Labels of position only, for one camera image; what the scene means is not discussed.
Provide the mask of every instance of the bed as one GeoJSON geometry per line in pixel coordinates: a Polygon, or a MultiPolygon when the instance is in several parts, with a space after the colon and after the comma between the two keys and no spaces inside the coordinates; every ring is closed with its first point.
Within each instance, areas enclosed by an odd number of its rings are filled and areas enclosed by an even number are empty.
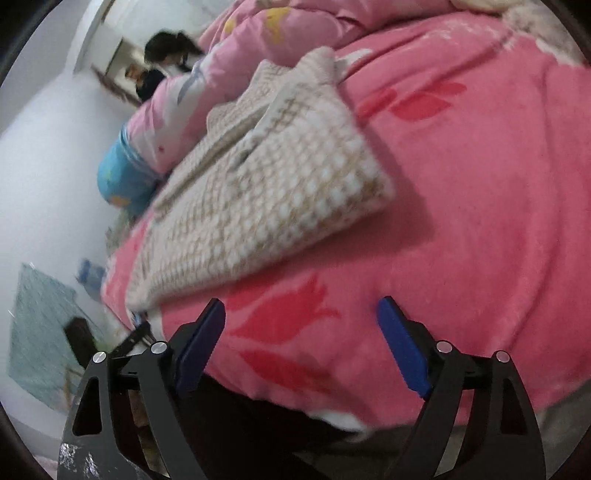
{"type": "MultiPolygon", "coordinates": [[[[396,199],[296,257],[149,311],[155,333],[167,339],[220,298],[228,322],[207,372],[251,398],[311,416],[344,414],[339,422],[351,430],[412,423],[420,409],[375,323],[386,295],[463,351],[509,351],[537,410],[591,377],[584,328],[591,110],[583,94],[591,74],[498,18],[447,2],[420,5],[390,27],[371,15],[347,23],[332,43],[345,64],[339,93],[393,179],[396,199]],[[417,14],[430,18],[407,21],[417,14]],[[357,32],[360,25],[376,31],[357,32]]],[[[237,2],[205,34],[204,76],[224,80],[219,96],[200,102],[194,135],[212,104],[245,88],[257,54],[286,66],[297,61],[288,28],[294,11],[271,16],[272,28],[261,30],[268,13],[248,6],[237,2]],[[253,18],[262,27],[249,28],[253,18]],[[272,41],[278,31],[287,57],[272,41]],[[252,34],[264,48],[241,50],[252,34]],[[253,60],[233,76],[228,65],[246,53],[253,60]]],[[[329,13],[341,22],[343,12],[329,13]]],[[[103,286],[103,301],[130,327],[126,290],[151,221],[148,212],[111,257],[103,286]]]]}

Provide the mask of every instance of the person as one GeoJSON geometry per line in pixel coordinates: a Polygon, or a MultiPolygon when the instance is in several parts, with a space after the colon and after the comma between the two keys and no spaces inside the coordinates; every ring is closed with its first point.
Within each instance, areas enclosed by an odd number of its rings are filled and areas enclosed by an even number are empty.
{"type": "Polygon", "coordinates": [[[152,98],[156,88],[166,75],[158,69],[146,69],[136,63],[132,63],[125,70],[125,78],[135,81],[135,93],[142,103],[152,98]]]}
{"type": "Polygon", "coordinates": [[[144,55],[148,63],[175,66],[180,73],[187,73],[205,53],[185,33],[162,30],[148,40],[144,55]]]}

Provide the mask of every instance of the blue gripper pad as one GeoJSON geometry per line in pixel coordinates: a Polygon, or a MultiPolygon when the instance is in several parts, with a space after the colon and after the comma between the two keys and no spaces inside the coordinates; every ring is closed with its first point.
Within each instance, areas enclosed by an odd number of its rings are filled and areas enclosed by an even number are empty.
{"type": "Polygon", "coordinates": [[[425,399],[433,386],[427,376],[427,360],[404,327],[398,312],[388,299],[378,303],[378,324],[398,364],[400,373],[411,390],[425,399]]]}
{"type": "Polygon", "coordinates": [[[201,319],[193,336],[186,343],[176,362],[175,389],[177,393],[194,391],[226,325],[226,309],[217,300],[201,319]]]}

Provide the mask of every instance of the blue cloth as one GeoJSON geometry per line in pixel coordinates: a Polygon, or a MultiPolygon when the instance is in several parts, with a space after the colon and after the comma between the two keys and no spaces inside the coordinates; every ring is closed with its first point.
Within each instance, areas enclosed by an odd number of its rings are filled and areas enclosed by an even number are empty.
{"type": "Polygon", "coordinates": [[[164,179],[129,145],[123,127],[119,138],[99,165],[97,184],[107,202],[140,216],[164,179]]]}

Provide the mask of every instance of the woman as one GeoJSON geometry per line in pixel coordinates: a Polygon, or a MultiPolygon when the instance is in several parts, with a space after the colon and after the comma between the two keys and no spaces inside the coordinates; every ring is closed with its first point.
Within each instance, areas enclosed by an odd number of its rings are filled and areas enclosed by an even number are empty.
{"type": "Polygon", "coordinates": [[[144,54],[146,62],[176,66],[181,73],[187,73],[204,52],[183,32],[162,30],[148,40],[144,54]]]}

